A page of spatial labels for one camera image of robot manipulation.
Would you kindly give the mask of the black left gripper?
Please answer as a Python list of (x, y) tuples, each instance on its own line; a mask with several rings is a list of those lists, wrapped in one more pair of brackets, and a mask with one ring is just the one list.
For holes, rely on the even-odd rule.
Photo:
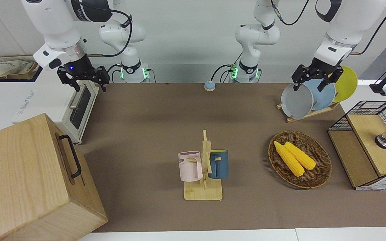
[(291, 75), (294, 83), (293, 90), (296, 92), (304, 82), (309, 81), (311, 78), (318, 78), (322, 79), (317, 87), (317, 90), (321, 92), (327, 85), (336, 83), (343, 72), (342, 67), (332, 66), (314, 57), (309, 67), (300, 64)]

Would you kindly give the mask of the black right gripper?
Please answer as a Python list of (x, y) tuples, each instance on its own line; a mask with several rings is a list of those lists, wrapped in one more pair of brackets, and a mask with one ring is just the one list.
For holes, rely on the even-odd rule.
[(98, 84), (103, 92), (106, 92), (106, 86), (110, 81), (110, 76), (105, 67), (100, 66), (94, 69), (87, 55), (77, 61), (63, 64), (63, 67), (58, 67), (57, 75), (62, 84), (70, 85), (76, 92), (80, 91), (77, 80), (91, 80)]

